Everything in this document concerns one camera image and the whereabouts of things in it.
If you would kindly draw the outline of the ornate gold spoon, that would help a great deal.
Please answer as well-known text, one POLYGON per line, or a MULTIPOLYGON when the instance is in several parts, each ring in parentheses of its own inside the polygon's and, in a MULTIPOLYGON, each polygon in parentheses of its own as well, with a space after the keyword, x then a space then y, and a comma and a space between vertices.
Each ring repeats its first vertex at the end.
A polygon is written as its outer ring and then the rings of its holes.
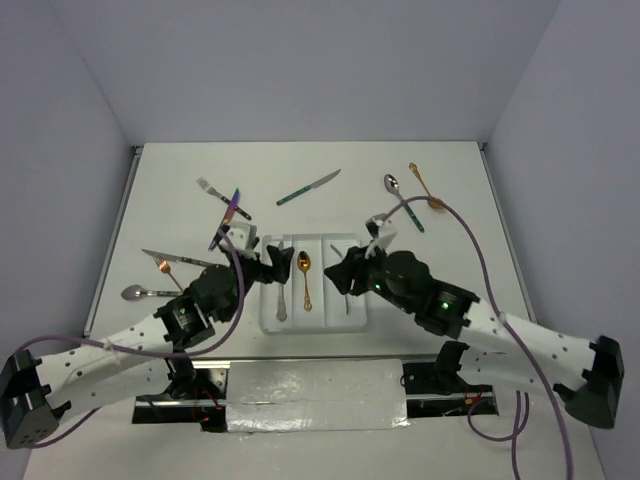
POLYGON ((304 304, 303 308, 306 312, 311 312, 313 309, 312 299, 309 290, 308 272, 311 269, 311 259, 306 251, 300 251, 297 256, 297 267, 303 275, 304 281, 304 304))

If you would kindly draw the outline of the plain silver fork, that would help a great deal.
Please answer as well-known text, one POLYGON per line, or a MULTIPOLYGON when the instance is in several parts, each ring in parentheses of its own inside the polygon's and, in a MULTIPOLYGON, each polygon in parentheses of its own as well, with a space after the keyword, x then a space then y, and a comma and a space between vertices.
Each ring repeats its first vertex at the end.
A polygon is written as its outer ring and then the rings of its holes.
MULTIPOLYGON (((340 261, 344 260, 343 253, 333 243, 330 243, 329 246, 333 251, 333 253, 339 258, 340 261)), ((344 296, 343 298, 344 298, 344 306, 345 306, 345 315, 348 316, 350 313, 349 300, 346 296, 344 296)))

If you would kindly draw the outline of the ornate silver knife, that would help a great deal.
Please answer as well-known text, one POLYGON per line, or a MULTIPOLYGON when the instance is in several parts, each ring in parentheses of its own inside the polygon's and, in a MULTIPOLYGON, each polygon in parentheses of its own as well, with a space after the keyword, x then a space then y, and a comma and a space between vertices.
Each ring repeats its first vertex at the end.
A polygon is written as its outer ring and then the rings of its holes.
POLYGON ((282 283, 278 285, 278 298, 276 308, 276 319, 279 322, 284 322, 287 319, 287 308, 285 299, 285 285, 282 283))

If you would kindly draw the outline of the iridescent rainbow knife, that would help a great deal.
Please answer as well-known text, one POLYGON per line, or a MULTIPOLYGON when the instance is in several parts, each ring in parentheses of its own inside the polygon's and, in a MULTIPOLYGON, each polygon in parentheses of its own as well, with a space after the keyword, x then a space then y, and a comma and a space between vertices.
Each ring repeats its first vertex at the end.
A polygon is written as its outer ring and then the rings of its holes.
POLYGON ((219 244, 223 235, 228 232, 229 225, 236 212, 236 207, 238 206, 239 200, 240 200, 240 190, 236 188, 233 193, 233 196, 231 197, 230 204, 227 206, 220 224, 216 227, 214 231, 214 235, 208 246, 209 251, 213 251, 219 244))

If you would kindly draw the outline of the copper fork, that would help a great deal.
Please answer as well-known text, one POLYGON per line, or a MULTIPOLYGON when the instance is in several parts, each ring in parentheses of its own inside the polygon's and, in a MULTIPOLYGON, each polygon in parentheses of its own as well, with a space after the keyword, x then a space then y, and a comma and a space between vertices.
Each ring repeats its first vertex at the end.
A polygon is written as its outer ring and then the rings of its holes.
POLYGON ((153 255, 152 259, 156 264, 158 270, 172 281, 172 283, 177 287, 180 293, 183 293, 184 288, 172 273, 169 262, 160 255, 153 255))

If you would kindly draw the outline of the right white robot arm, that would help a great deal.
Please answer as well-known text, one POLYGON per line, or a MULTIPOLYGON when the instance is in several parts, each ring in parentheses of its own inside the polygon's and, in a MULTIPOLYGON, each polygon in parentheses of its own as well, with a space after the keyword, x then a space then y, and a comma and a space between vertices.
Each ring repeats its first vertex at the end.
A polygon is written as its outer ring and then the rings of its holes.
POLYGON ((324 274, 340 293, 374 293, 445 338, 434 369, 442 389, 484 384, 551 394, 574 419, 599 429, 614 427, 624 379, 616 340, 573 337, 497 313, 475 293, 435 279, 409 251, 375 249, 368 255, 365 248, 352 247, 324 274))

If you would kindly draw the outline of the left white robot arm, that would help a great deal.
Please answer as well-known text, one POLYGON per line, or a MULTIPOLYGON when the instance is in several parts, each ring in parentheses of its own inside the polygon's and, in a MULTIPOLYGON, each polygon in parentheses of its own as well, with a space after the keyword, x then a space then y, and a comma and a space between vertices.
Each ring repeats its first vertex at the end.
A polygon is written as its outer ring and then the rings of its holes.
POLYGON ((56 443, 54 432, 75 416, 88 420, 101 407, 151 393, 153 388, 184 398, 196 385, 192 357, 215 324, 235 329, 245 297, 255 283, 286 284, 294 250, 269 245, 269 263, 255 242, 219 239, 226 265, 211 264, 178 296, 144 320, 101 340, 79 338, 73 348, 35 356, 33 338, 21 345, 1 371, 1 429, 9 449, 38 449, 56 443))

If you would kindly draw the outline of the white three-compartment cutlery tray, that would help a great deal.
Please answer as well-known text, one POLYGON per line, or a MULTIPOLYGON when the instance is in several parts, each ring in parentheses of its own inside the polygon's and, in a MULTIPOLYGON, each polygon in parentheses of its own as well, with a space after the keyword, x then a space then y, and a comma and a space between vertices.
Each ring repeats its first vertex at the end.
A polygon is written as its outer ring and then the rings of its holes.
POLYGON ((303 275, 292 260, 289 281, 285 284, 287 319, 276 319, 276 306, 279 283, 260 287, 259 325, 266 334, 329 334, 352 333, 367 328, 368 316, 366 298, 346 296, 350 313, 345 315, 344 296, 324 275, 324 269, 340 262, 330 248, 333 243, 344 255, 353 246, 359 246, 360 240, 354 234, 283 234, 265 236, 262 239, 263 259, 268 260, 267 245, 293 247, 295 254, 306 251, 311 259, 308 272, 309 290, 313 309, 306 312, 304 304, 303 275))

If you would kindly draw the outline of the gold spoon far right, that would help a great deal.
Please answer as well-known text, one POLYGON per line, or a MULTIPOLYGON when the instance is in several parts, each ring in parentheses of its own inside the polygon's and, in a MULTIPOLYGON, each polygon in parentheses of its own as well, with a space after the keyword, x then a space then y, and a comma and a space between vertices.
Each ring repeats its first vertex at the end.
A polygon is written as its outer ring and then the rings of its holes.
POLYGON ((443 210, 444 207, 443 207, 442 201, 439 198, 434 197, 432 195, 430 189, 426 185, 426 183, 425 183, 425 181, 424 181, 424 179, 423 179, 423 177, 421 175, 421 172, 420 172, 418 166, 415 163, 410 162, 408 164, 408 168, 412 172, 412 174, 415 176, 415 178, 418 180, 418 182, 422 186, 422 188, 424 189, 424 191, 425 191, 425 193, 426 193, 426 195, 428 197, 427 203, 428 203, 429 207, 431 209, 433 209, 433 210, 443 210))

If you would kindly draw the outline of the white foil-covered base board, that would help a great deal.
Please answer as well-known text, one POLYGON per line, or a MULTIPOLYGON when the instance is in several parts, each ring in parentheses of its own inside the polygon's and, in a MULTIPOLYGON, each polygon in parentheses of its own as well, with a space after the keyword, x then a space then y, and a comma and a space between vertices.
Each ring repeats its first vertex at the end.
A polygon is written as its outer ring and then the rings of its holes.
POLYGON ((409 424, 402 363, 387 360, 234 363, 227 430, 233 433, 389 430, 409 424))

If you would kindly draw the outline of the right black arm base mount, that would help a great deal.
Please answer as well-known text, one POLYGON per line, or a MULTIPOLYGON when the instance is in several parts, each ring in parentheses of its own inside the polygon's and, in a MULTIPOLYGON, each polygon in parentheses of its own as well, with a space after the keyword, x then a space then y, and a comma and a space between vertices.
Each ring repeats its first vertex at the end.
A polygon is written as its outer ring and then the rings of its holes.
POLYGON ((467 351, 461 343, 448 341, 433 358, 402 361, 399 382, 409 419, 498 413, 491 386, 471 384, 459 375, 462 354, 467 351))

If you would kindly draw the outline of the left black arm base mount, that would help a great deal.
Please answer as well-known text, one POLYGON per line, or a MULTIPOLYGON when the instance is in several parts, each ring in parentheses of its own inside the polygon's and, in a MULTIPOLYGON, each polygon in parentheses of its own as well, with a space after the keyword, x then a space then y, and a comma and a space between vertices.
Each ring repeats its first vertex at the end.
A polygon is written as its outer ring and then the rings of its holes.
POLYGON ((138 396, 134 425, 189 424, 201 431, 223 433, 230 363, 176 360, 169 363, 169 385, 159 394, 138 396))

